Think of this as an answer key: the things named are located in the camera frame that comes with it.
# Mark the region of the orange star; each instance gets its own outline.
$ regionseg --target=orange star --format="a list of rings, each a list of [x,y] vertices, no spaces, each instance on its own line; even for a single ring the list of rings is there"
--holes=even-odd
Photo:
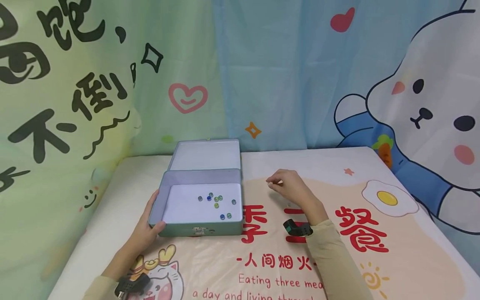
[[[250,135],[254,139],[257,138],[257,135],[262,133],[262,131],[260,129],[258,129],[257,126],[255,126],[255,124],[253,122],[250,122],[250,126],[245,128],[245,130],[248,131],[248,133],[250,133]]]
[[[350,168],[348,168],[348,169],[343,169],[343,170],[345,171],[345,174],[348,174],[348,175],[350,175],[350,176],[353,176],[353,174],[355,174],[355,172],[352,171],[352,170],[350,170]]]

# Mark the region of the pink heart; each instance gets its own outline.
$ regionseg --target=pink heart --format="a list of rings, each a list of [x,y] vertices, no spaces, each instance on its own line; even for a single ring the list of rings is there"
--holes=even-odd
[[[186,97],[190,97],[193,95],[193,93],[195,93],[196,91],[200,91],[202,92],[203,96],[202,96],[202,99],[200,101],[197,101],[196,98],[192,99],[192,100],[185,100],[185,99],[180,99],[180,102],[184,105],[192,105],[191,107],[187,108],[187,109],[184,109],[180,106],[180,103],[178,102],[177,99],[175,99],[175,96],[173,95],[173,92],[176,90],[176,89],[181,89],[184,93],[185,93],[185,96]],[[188,88],[186,85],[184,84],[179,84],[179,83],[176,83],[176,84],[172,84],[170,86],[170,88],[168,89],[168,97],[170,98],[170,102],[173,104],[173,106],[175,106],[176,109],[178,109],[179,112],[181,112],[182,114],[188,114],[188,113],[191,113],[193,111],[196,111],[197,109],[199,109],[200,107],[202,107],[206,102],[207,102],[207,99],[208,99],[208,91],[207,89],[202,86],[202,85],[197,85],[197,86],[194,86],[192,88]]]
[[[336,14],[330,20],[330,26],[333,30],[338,32],[345,32],[352,24],[353,16],[355,15],[355,8],[350,8],[346,14]]]

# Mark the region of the wrist strap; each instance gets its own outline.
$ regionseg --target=wrist strap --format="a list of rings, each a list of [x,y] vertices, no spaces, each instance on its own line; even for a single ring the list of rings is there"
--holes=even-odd
[[[313,233],[310,224],[303,223],[301,226],[297,226],[297,224],[295,224],[292,219],[288,219],[287,221],[285,221],[285,223],[283,223],[283,227],[285,227],[285,230],[288,232],[289,235],[294,237],[309,236]]]

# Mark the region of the egg yolk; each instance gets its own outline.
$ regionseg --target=egg yolk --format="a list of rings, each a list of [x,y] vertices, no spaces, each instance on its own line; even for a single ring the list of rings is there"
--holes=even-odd
[[[398,204],[398,200],[396,199],[396,197],[390,194],[389,192],[379,191],[377,193],[377,197],[378,199],[380,199],[380,201],[382,201],[386,205],[395,206]]]

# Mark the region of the pink cheek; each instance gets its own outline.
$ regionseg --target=pink cheek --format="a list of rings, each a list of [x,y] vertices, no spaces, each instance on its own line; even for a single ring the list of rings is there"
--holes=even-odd
[[[164,285],[158,292],[156,300],[171,300],[172,299],[172,287],[170,284]]]
[[[405,91],[405,85],[401,81],[397,81],[392,90],[392,95],[397,95]]]
[[[465,145],[458,145],[454,149],[455,157],[464,165],[471,165],[475,161],[475,154],[472,149]]]

